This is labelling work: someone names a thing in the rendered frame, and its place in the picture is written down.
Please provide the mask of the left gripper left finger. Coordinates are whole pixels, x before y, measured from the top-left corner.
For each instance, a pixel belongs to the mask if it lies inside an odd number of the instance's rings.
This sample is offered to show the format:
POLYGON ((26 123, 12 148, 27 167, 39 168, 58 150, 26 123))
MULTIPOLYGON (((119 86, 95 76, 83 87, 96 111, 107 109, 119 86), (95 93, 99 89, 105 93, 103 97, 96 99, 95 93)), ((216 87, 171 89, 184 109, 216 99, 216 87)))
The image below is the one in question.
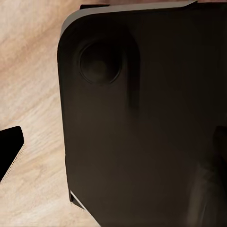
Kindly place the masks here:
POLYGON ((0 131, 0 181, 16 158, 23 143, 24 136, 20 126, 0 131))

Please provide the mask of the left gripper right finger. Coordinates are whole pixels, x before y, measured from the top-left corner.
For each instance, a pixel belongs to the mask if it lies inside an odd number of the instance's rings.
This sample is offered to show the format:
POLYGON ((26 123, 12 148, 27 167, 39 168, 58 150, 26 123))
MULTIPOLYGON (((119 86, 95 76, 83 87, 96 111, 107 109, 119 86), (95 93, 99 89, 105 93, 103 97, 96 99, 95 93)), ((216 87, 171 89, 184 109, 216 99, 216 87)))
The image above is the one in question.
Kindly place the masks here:
POLYGON ((212 142, 227 163, 227 127, 216 126, 212 142))

